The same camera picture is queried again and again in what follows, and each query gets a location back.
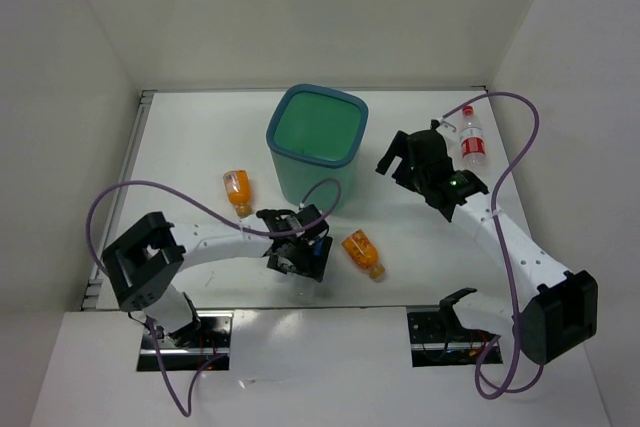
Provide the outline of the blue label water bottle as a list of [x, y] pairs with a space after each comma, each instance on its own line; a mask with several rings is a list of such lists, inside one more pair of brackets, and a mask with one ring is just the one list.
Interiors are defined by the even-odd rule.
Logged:
[[289, 277], [290, 300], [298, 305], [313, 303], [317, 287], [324, 279], [326, 256], [324, 242], [304, 250], [291, 267]]

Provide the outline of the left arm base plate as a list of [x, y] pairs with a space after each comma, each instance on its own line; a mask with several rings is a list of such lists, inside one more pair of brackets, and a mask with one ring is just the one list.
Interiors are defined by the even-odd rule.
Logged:
[[198, 314], [200, 330], [180, 345], [161, 326], [155, 326], [159, 352], [168, 372], [195, 372], [206, 363], [206, 371], [229, 370], [233, 312], [201, 310]]

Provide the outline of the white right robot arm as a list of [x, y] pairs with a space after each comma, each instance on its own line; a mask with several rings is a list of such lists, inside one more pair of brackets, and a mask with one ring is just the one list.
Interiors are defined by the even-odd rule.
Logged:
[[421, 195], [427, 205], [468, 233], [499, 266], [514, 270], [520, 314], [520, 346], [546, 365], [597, 331], [598, 284], [587, 271], [573, 273], [546, 254], [508, 215], [491, 205], [489, 189], [469, 170], [456, 170], [445, 138], [435, 129], [396, 133], [376, 171]]

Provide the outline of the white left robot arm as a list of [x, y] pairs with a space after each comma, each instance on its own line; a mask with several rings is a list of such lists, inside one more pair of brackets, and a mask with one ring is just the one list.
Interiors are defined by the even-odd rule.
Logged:
[[101, 259], [120, 310], [144, 313], [174, 345], [185, 347], [203, 327], [189, 296], [173, 285], [177, 274], [217, 261], [265, 258], [272, 271], [320, 283], [332, 243], [313, 204], [297, 212], [262, 209], [232, 227], [179, 225], [151, 212], [106, 247]]

